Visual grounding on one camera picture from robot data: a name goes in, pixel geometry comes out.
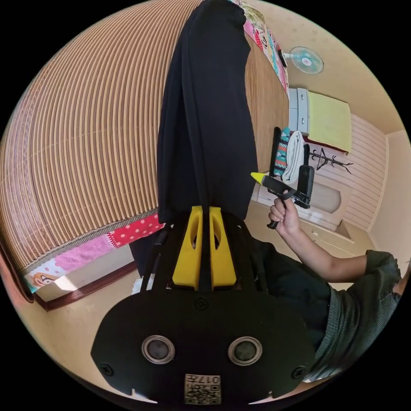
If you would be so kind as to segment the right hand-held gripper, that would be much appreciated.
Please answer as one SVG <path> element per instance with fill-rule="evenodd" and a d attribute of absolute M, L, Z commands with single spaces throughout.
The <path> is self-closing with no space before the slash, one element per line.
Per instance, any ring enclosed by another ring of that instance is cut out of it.
<path fill-rule="evenodd" d="M 282 200 L 293 199 L 298 206 L 309 209 L 311 207 L 312 175 L 298 179 L 298 187 L 294 189 L 284 182 L 263 173 L 252 172 L 251 177 L 269 192 Z"/>

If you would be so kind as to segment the person's right hand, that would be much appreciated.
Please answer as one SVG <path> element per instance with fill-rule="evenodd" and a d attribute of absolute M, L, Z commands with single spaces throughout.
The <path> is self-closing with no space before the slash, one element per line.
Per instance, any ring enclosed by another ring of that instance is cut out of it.
<path fill-rule="evenodd" d="M 270 207 L 268 217 L 272 222 L 277 223 L 275 230 L 282 238 L 301 230 L 298 211 L 291 198 L 286 200 L 276 198 Z"/>

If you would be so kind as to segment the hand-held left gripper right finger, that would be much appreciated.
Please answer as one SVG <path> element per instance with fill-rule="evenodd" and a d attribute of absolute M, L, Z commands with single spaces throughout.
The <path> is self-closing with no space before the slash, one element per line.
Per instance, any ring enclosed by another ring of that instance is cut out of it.
<path fill-rule="evenodd" d="M 221 209 L 218 207 L 209 209 L 209 236 L 212 287 L 231 287 L 236 283 L 236 274 Z"/>

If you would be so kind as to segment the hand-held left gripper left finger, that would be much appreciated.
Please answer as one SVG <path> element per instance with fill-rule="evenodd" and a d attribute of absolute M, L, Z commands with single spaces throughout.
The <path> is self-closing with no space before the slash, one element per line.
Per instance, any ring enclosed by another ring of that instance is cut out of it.
<path fill-rule="evenodd" d="M 172 281 L 176 286 L 198 290 L 203 242 L 203 209 L 192 207 L 184 231 Z"/>

